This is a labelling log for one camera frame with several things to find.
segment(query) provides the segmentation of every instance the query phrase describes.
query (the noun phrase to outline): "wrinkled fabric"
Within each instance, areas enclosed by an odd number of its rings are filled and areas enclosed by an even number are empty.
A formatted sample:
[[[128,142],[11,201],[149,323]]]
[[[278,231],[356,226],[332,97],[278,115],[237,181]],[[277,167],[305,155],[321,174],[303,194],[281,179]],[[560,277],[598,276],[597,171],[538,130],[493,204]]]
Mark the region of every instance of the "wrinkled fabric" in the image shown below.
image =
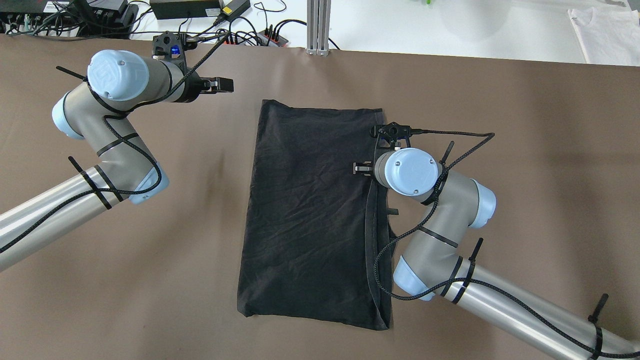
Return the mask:
[[[587,63],[640,66],[638,11],[569,9]]]
[[[258,124],[237,308],[367,329],[390,326],[372,264],[389,242],[387,191],[353,175],[371,161],[381,109],[290,108],[264,101]],[[391,287],[391,255],[380,277]]]

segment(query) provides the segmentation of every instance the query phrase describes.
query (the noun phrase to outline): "power adapter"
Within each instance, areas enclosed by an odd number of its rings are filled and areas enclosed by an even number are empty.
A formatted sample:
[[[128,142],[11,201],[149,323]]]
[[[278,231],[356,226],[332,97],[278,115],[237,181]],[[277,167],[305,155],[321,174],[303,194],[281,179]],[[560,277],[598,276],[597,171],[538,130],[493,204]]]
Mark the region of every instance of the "power adapter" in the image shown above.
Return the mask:
[[[222,8],[222,15],[225,16],[227,21],[232,22],[247,11],[250,5],[250,0],[232,0]]]
[[[188,17],[217,17],[221,0],[150,0],[149,4],[158,20]]]

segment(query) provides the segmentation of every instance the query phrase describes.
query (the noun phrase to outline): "table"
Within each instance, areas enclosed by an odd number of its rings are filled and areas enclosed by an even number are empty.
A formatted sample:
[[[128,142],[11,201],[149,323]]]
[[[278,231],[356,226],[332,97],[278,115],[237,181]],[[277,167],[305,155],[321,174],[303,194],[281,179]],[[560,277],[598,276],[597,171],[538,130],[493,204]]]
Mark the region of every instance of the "table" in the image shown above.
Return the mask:
[[[149,54],[148,42],[59,43],[0,37],[0,212],[68,179],[73,155],[97,159],[51,122],[53,104],[93,53]],[[207,45],[188,53],[190,64]],[[0,274],[2,359],[544,359],[438,298],[394,302],[393,328],[236,311],[253,145],[262,99],[289,106],[378,108],[415,127],[495,131],[456,167],[498,198],[470,231],[478,264],[574,313],[611,296],[600,325],[640,339],[635,94],[630,67],[224,45],[199,70],[233,94],[157,104],[130,119],[172,180],[140,206],[125,202]],[[440,156],[451,138],[412,144]],[[471,142],[455,139],[461,151]],[[422,206],[391,195],[397,232]],[[396,259],[405,244],[396,252]]]

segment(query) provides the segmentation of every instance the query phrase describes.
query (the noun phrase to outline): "light blue joint cap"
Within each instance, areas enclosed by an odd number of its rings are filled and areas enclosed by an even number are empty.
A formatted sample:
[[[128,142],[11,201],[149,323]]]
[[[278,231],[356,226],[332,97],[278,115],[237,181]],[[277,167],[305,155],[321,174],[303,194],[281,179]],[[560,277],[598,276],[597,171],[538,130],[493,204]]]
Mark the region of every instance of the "light blue joint cap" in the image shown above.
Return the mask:
[[[158,167],[160,168],[160,174],[162,175],[162,179],[160,180],[160,183],[158,184],[158,186],[156,186],[153,190],[149,192],[141,193],[137,195],[131,195],[129,197],[129,200],[131,200],[131,202],[133,202],[135,205],[138,205],[141,202],[149,199],[150,197],[163,191],[167,186],[169,186],[169,177],[165,174],[164,170],[162,169],[162,167],[160,167],[160,165],[158,165]],[[134,191],[138,192],[140,190],[148,189],[153,184],[155,184],[156,181],[158,181],[158,172],[156,171],[155,168],[152,168],[151,171],[147,174],[147,176],[145,176],[145,178],[142,180],[142,182],[138,185],[138,187]]]
[[[402,256],[400,257],[400,261],[398,261],[398,265],[396,266],[396,270],[394,271],[394,282],[402,290],[411,295],[418,295],[420,293],[424,293],[429,289],[420,280],[418,275],[415,275],[415,272],[411,270],[409,264],[406,263]],[[433,299],[434,296],[434,293],[428,293],[427,295],[421,297],[420,300],[429,301]]]
[[[438,164],[427,152],[414,147],[400,149],[385,164],[385,179],[391,189],[404,196],[419,196],[432,189],[438,179]]]
[[[149,83],[149,68],[139,55],[124,50],[102,50],[91,58],[87,78],[93,91],[114,101],[142,94]]]
[[[58,100],[58,102],[53,106],[53,110],[51,110],[51,117],[53,118],[53,123],[56,124],[58,130],[65,133],[68,137],[72,139],[82,140],[84,137],[78,133],[76,133],[69,125],[67,121],[67,117],[65,116],[65,100],[67,99],[67,92],[62,99]]]
[[[493,216],[497,201],[493,191],[485,188],[475,179],[472,180],[476,183],[478,188],[478,212],[476,213],[476,219],[471,225],[469,225],[469,227],[480,229],[482,226],[485,226]]]

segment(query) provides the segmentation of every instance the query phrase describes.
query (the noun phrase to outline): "folded black shirt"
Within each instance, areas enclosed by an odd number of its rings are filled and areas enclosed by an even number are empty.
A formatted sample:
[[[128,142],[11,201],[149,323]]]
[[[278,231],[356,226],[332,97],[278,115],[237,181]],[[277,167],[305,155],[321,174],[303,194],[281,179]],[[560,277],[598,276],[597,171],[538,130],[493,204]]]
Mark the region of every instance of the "folded black shirt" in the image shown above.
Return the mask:
[[[262,103],[237,308],[368,329],[390,326],[391,301],[373,261],[389,242],[387,189],[353,175],[370,161],[381,109],[290,108]],[[391,288],[391,256],[380,277]]]

